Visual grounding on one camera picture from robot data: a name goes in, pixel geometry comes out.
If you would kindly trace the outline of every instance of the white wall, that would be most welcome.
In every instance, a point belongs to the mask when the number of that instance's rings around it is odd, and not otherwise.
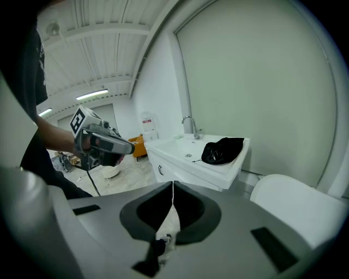
[[[219,0],[177,37],[197,126],[251,138],[244,170],[317,185],[334,136],[335,90],[323,49],[293,5]]]
[[[132,99],[113,100],[116,125],[120,135],[128,140],[141,134],[134,102]]]
[[[160,34],[147,55],[132,95],[137,118],[148,111],[154,114],[159,138],[184,132],[175,66],[166,34]]]
[[[317,189],[341,197],[349,185],[349,71],[335,42],[321,23],[299,1],[291,1],[315,32],[332,71],[336,91],[336,129],[332,150]]]
[[[103,120],[109,122],[109,126],[113,128],[117,128],[115,115],[114,115],[114,108],[113,104],[93,107],[92,110]],[[66,116],[60,120],[58,120],[58,127],[61,129],[67,130],[71,132],[70,122],[73,117],[73,114]]]

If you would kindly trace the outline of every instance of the white chair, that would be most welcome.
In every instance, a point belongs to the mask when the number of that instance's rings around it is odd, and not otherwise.
[[[114,177],[115,175],[117,175],[119,172],[120,172],[119,165],[117,165],[115,167],[105,166],[102,169],[102,174],[103,174],[104,178],[106,178],[108,180],[110,178]]]
[[[340,200],[281,174],[262,178],[250,200],[293,228],[313,249],[337,235],[348,213]]]

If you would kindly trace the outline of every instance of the ceiling light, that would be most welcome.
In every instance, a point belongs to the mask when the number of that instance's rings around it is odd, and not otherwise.
[[[104,94],[104,93],[108,93],[108,90],[105,89],[105,90],[101,90],[101,91],[97,91],[97,92],[88,93],[88,94],[86,94],[86,95],[77,97],[76,99],[77,99],[77,100],[81,100],[81,99],[85,99],[85,98],[88,98],[88,97],[92,97],[92,96],[96,96],[96,95]]]
[[[46,114],[47,112],[50,112],[50,111],[52,111],[52,109],[48,108],[46,111],[39,113],[39,116],[43,116],[44,114]]]

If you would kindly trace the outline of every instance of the ceiling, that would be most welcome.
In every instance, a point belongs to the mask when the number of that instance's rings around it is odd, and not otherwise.
[[[101,98],[131,96],[148,46],[178,0],[66,0],[38,16],[49,97],[44,118]],[[48,26],[58,24],[55,35]],[[101,89],[108,94],[77,101]]]

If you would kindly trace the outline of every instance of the person's arm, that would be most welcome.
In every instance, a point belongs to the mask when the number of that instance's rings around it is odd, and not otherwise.
[[[58,127],[55,127],[37,116],[38,119],[38,130],[41,139],[47,149],[55,151],[66,151],[80,156],[79,152],[74,147],[74,136],[72,132],[65,131]],[[83,149],[89,149],[91,147],[89,140],[83,143]]]

